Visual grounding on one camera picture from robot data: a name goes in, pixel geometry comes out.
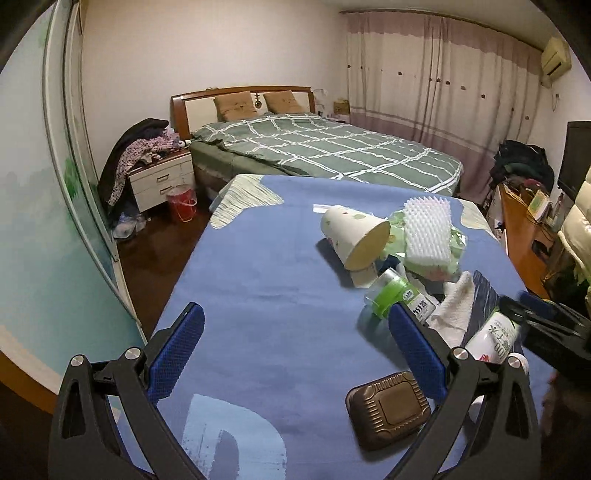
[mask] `scrub brush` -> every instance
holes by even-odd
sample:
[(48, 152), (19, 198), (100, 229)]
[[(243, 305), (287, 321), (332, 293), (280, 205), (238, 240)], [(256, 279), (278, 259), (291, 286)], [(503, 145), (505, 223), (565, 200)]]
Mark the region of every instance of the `scrub brush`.
[(452, 211), (447, 200), (418, 197), (404, 204), (405, 260), (423, 267), (447, 267), (451, 234)]

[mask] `wooden floor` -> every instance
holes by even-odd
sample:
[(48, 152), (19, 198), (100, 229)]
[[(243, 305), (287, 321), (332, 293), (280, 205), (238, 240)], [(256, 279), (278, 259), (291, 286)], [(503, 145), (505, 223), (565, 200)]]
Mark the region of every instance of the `wooden floor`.
[(209, 221), (209, 204), (200, 200), (198, 205), (197, 215), (187, 223), (174, 220), (166, 204), (158, 205), (148, 210), (151, 220), (144, 230), (117, 244), (129, 295), (148, 339)]

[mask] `pile of clothes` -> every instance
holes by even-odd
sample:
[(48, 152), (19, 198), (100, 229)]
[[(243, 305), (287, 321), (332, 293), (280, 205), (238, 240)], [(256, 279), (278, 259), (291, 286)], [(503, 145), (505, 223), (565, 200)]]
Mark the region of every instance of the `pile of clothes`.
[(515, 140), (505, 140), (495, 155), (491, 169), (491, 190), (505, 180), (533, 179), (543, 186), (544, 193), (551, 193), (554, 186), (554, 170), (546, 158), (546, 151), (537, 145), (526, 145)]
[(178, 134), (167, 127), (167, 120), (147, 118), (130, 127), (117, 140), (98, 185), (99, 197), (111, 224), (116, 224), (124, 212), (137, 212), (127, 173), (138, 162), (149, 164), (184, 147)]

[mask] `brown pillow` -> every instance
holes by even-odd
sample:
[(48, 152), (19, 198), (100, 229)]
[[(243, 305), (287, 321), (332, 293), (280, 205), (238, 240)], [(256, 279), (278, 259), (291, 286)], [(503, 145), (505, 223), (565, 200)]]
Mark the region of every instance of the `brown pillow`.
[(213, 98), (218, 115), (225, 122), (246, 120), (258, 116), (250, 92), (228, 93)]
[(267, 108), (272, 113), (304, 113), (302, 107), (294, 97), (291, 90), (285, 92), (269, 92), (264, 93)]

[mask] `television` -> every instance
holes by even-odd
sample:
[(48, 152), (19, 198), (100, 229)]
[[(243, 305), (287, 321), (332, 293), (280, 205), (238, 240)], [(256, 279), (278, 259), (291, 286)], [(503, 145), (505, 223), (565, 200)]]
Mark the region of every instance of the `television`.
[(572, 200), (576, 198), (591, 166), (591, 122), (569, 122), (558, 187)]

